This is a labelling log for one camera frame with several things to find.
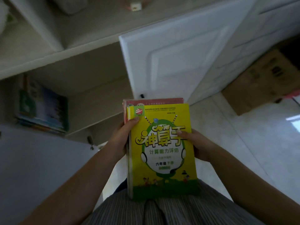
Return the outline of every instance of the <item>person's right hand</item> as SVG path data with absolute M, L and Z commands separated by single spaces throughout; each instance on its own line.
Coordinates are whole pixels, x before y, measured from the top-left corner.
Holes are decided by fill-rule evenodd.
M 218 147 L 217 144 L 194 129 L 192 129 L 192 133 L 178 130 L 177 135 L 189 140 L 194 145 L 195 157 L 206 162 L 210 162 L 210 154 L 214 148 Z

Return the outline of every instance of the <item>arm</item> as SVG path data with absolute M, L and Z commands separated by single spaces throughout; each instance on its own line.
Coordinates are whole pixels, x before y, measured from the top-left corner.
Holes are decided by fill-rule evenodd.
M 191 141 L 195 157 L 210 162 L 233 201 L 265 224 L 299 224 L 300 205 L 269 185 L 233 155 L 199 132 L 178 132 Z
M 21 224 L 80 224 L 92 213 L 137 119 L 119 126 L 108 143 Z

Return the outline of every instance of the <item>person's left hand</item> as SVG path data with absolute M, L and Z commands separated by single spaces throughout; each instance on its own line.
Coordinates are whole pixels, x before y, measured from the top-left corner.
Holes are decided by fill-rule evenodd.
M 125 144 L 127 142 L 127 138 L 130 130 L 139 122 L 140 118 L 135 117 L 129 120 L 125 125 L 122 122 L 112 133 L 110 140 L 107 142 L 107 148 L 114 153 L 116 161 L 122 159 L 122 157 L 126 154 Z

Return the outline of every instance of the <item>hand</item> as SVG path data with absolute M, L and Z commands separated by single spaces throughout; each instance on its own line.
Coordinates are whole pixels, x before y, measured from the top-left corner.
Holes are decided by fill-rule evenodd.
M 110 150 L 118 162 L 126 154 L 125 144 L 130 130 L 139 122 L 140 118 L 135 117 L 129 120 L 125 125 L 122 122 L 112 133 L 110 140 L 107 142 L 106 146 Z
M 192 129 L 192 133 L 178 130 L 177 135 L 189 140 L 194 145 L 195 157 L 206 162 L 210 162 L 211 152 L 214 148 L 218 147 L 217 144 L 194 129 Z

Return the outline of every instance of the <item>red book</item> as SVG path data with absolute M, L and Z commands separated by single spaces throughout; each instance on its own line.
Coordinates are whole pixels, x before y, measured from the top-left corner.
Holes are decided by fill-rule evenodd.
M 127 119 L 127 107 L 128 106 L 147 106 L 147 105 L 159 105 L 159 104 L 180 104 L 183 103 L 183 98 L 172 98 L 172 99 L 141 99 L 141 100 L 123 100 L 123 111 L 124 111 L 124 123 Z

